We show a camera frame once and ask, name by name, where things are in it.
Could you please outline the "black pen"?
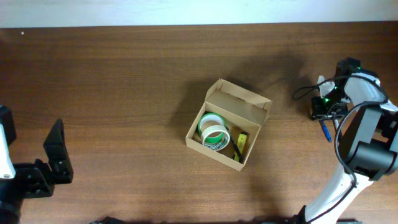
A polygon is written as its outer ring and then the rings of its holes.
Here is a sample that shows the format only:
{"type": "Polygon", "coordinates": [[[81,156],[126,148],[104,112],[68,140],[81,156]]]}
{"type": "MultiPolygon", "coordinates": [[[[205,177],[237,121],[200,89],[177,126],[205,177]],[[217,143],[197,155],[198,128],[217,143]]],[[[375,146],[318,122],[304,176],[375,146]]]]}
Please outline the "black pen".
{"type": "Polygon", "coordinates": [[[234,159],[235,161],[238,161],[239,163],[242,163],[243,162],[242,152],[241,152],[240,148],[238,147],[236,141],[233,139],[232,133],[229,130],[229,127],[226,127],[226,130],[230,136],[230,141],[232,142],[233,149],[234,149],[234,155],[233,155],[232,159],[234,159]]]}

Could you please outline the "yellow highlighter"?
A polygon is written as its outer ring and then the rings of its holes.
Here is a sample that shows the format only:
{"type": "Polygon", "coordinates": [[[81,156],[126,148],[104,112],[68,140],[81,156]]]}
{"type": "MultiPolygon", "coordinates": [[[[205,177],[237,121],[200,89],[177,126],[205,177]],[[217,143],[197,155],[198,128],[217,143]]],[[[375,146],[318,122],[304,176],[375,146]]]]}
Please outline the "yellow highlighter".
{"type": "Polygon", "coordinates": [[[237,143],[238,147],[240,148],[242,154],[243,154],[243,150],[245,148],[247,139],[248,139],[248,133],[245,131],[240,132],[236,143],[237,143]]]}

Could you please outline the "blue pen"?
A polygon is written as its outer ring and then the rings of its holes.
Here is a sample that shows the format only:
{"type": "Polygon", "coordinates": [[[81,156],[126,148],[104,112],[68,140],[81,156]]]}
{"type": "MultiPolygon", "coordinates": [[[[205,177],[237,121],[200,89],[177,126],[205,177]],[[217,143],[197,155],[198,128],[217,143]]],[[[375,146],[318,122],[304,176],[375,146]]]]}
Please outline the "blue pen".
{"type": "Polygon", "coordinates": [[[326,124],[324,123],[324,121],[323,120],[319,120],[319,123],[320,123],[322,131],[323,131],[323,133],[324,133],[324,135],[326,137],[326,140],[328,142],[332,142],[330,133],[329,133],[328,128],[327,128],[326,124]]]}

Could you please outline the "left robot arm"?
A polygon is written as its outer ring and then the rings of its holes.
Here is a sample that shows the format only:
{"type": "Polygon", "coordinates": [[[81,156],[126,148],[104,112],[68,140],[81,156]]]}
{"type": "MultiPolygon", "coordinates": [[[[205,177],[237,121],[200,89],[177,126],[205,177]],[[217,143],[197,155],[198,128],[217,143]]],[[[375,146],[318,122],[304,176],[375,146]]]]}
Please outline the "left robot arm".
{"type": "Polygon", "coordinates": [[[16,140],[12,111],[1,106],[1,223],[20,222],[23,201],[51,197],[55,186],[73,181],[73,167],[65,144],[64,124],[56,120],[43,147],[49,159],[13,163],[9,146],[16,140]]]}

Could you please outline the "white tape roll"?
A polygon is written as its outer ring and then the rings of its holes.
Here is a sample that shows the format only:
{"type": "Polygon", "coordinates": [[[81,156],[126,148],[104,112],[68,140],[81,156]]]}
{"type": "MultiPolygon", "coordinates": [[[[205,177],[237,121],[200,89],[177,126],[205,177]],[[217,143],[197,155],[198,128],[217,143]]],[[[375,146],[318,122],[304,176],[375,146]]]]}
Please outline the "white tape roll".
{"type": "Polygon", "coordinates": [[[222,125],[212,125],[201,132],[202,145],[213,151],[224,149],[230,140],[229,131],[222,125]]]}

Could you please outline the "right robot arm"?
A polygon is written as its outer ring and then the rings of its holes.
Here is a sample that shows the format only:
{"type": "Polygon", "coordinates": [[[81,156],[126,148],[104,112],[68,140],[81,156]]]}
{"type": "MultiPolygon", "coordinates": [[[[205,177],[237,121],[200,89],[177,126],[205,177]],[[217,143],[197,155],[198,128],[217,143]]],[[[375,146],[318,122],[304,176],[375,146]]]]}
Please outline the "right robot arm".
{"type": "Polygon", "coordinates": [[[338,166],[321,194],[289,223],[339,223],[364,189],[397,171],[397,106],[378,75],[354,58],[339,61],[334,77],[319,76],[306,89],[319,92],[311,99],[311,119],[335,125],[335,137],[329,140],[338,166]]]}

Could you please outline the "green tape roll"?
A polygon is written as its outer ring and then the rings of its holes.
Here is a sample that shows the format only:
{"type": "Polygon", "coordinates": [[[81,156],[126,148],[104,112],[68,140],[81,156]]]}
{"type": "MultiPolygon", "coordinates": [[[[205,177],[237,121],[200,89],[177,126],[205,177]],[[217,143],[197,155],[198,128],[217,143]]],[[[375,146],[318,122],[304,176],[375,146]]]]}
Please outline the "green tape roll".
{"type": "Polygon", "coordinates": [[[217,113],[206,113],[198,122],[198,132],[201,137],[201,132],[212,125],[222,125],[226,127],[226,122],[222,116],[217,113]]]}

